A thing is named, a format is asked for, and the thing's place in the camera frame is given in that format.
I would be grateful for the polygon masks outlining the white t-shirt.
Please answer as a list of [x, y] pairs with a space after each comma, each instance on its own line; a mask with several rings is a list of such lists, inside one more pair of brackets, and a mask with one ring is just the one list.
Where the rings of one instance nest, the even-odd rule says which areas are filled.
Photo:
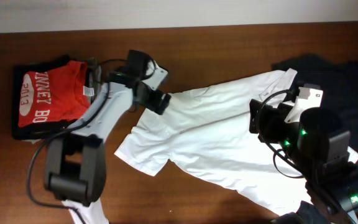
[[275, 70], [174, 93], [162, 115], [145, 110], [116, 150], [133, 168], [156, 175], [168, 161], [201, 180], [235, 190], [284, 215], [309, 202], [305, 179], [249, 132], [251, 100], [284, 100], [296, 70]]

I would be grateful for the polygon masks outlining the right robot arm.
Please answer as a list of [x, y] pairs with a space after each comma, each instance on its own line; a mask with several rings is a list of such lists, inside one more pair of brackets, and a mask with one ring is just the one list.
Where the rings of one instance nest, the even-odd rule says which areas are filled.
[[298, 121], [285, 121], [291, 106], [277, 108], [265, 102], [250, 102], [249, 131], [294, 167], [306, 180], [311, 205], [278, 223], [358, 223], [358, 165], [348, 151], [350, 132], [330, 110], [314, 107], [303, 110]]

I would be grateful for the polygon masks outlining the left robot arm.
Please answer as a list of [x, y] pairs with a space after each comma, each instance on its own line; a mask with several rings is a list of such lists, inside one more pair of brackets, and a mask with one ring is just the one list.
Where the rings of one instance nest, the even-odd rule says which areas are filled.
[[130, 50], [123, 65], [105, 73], [84, 115], [45, 143], [44, 187], [75, 223], [107, 223], [101, 195], [106, 184], [104, 144], [121, 116], [140, 106], [164, 113], [171, 96], [159, 90], [168, 70], [147, 53]]

